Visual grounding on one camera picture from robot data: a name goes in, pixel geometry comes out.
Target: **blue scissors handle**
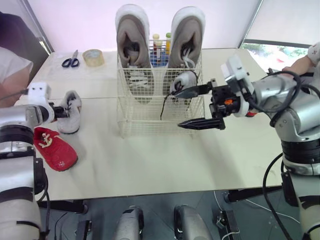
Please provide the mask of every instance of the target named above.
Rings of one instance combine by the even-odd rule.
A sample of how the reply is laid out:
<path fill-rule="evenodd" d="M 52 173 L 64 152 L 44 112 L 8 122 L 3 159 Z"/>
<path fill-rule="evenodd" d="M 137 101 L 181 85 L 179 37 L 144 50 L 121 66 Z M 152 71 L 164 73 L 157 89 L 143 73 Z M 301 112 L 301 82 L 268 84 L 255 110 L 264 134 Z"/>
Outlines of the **blue scissors handle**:
<path fill-rule="evenodd" d="M 78 58 L 68 58 L 66 60 L 63 61 L 63 63 L 61 64 L 62 67 L 64 68 L 68 68 L 68 67 L 72 67 L 72 68 L 75 68 L 75 67 L 78 67 L 79 66 L 79 60 Z"/>

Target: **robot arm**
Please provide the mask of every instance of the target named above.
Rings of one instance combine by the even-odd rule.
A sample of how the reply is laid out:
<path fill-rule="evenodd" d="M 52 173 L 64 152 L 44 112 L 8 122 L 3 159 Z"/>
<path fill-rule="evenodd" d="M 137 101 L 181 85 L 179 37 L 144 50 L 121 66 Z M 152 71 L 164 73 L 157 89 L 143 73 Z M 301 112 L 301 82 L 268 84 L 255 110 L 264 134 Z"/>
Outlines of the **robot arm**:
<path fill-rule="evenodd" d="M 281 140 L 283 190 L 288 203 L 299 206 L 301 226 L 306 236 L 320 236 L 320 96 L 305 93 L 305 86 L 293 72 L 294 80 L 272 73 L 250 82 L 237 56 L 222 67 L 227 85 L 215 80 L 187 88 L 177 98 L 193 98 L 212 91 L 212 119 L 197 118 L 179 124 L 187 129 L 225 129 L 224 117 L 244 117 L 252 109 L 266 113 Z"/>
<path fill-rule="evenodd" d="M 48 103 L 50 88 L 32 83 L 28 105 L 0 108 L 0 239 L 39 240 L 41 218 L 35 195 L 48 186 L 43 160 L 36 158 L 34 127 L 67 117 Z"/>

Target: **floor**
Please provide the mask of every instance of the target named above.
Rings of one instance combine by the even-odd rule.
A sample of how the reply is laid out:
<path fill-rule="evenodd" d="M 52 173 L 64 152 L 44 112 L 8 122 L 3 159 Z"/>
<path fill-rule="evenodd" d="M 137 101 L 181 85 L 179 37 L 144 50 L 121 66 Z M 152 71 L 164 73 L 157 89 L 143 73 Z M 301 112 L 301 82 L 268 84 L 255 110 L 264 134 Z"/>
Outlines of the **floor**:
<path fill-rule="evenodd" d="M 226 191 L 216 191 L 220 207 L 233 210 L 240 229 L 240 234 L 234 235 L 235 240 L 285 240 L 271 212 L 253 205 L 248 201 L 226 203 Z M 283 197 L 283 192 L 269 194 L 271 203 L 276 211 L 299 220 L 298 208 L 289 206 Z M 251 201 L 267 207 L 262 196 L 250 198 Z M 92 232 L 87 240 L 111 240 L 117 221 L 122 212 L 131 205 L 140 206 L 144 214 L 144 240 L 173 240 L 173 210 L 176 205 L 187 204 L 196 208 L 207 225 L 212 239 L 220 240 L 218 228 L 215 225 L 220 210 L 214 198 L 213 191 L 183 192 L 158 195 L 114 197 L 87 200 L 87 214 L 67 213 L 56 226 L 57 240 L 75 240 L 79 221 L 92 220 Z M 44 209 L 41 210 L 43 224 L 45 223 Z M 61 211 L 51 211 L 49 240 L 54 240 L 54 227 Z M 300 240 L 302 233 L 300 225 L 294 220 L 281 216 L 283 224 L 294 240 Z"/>

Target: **wall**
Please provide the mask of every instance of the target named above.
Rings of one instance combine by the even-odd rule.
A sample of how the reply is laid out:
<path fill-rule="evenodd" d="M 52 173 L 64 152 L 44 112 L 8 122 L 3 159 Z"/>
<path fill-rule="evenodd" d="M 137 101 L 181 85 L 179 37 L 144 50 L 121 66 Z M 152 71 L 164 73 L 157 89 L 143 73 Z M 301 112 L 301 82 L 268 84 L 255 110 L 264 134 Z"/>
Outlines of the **wall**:
<path fill-rule="evenodd" d="M 235 48 L 239 44 L 258 0 L 29 0 L 55 51 L 98 48 L 115 50 L 115 15 L 123 4 L 142 6 L 150 34 L 162 38 L 171 31 L 175 13 L 197 6 L 206 16 L 203 48 Z"/>

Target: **white table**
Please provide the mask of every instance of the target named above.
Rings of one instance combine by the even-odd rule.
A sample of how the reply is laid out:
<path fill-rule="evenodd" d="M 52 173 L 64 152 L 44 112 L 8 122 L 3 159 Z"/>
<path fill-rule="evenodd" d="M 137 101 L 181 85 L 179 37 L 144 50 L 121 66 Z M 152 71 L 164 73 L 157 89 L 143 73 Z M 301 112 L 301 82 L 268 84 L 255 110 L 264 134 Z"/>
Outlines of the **white table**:
<path fill-rule="evenodd" d="M 246 50 L 205 49 L 204 81 L 215 77 L 224 84 L 220 65 L 235 52 L 252 80 L 265 75 Z M 82 98 L 80 130 L 61 134 L 77 151 L 78 162 L 64 172 L 44 164 L 52 200 L 256 188 L 262 185 L 271 160 L 281 152 L 280 140 L 263 114 L 254 118 L 230 116 L 225 119 L 226 130 L 203 130 L 193 137 L 123 139 L 116 118 L 116 53 L 104 53 L 106 65 L 97 69 L 88 69 L 80 60 L 78 70 L 62 69 L 60 64 L 68 55 L 51 54 L 34 79 L 51 86 L 56 105 L 70 89 Z M 207 96 L 206 116 L 210 116 L 209 101 Z M 56 130 L 56 123 L 44 127 Z M 281 184 L 280 163 L 268 180 L 270 186 Z"/>

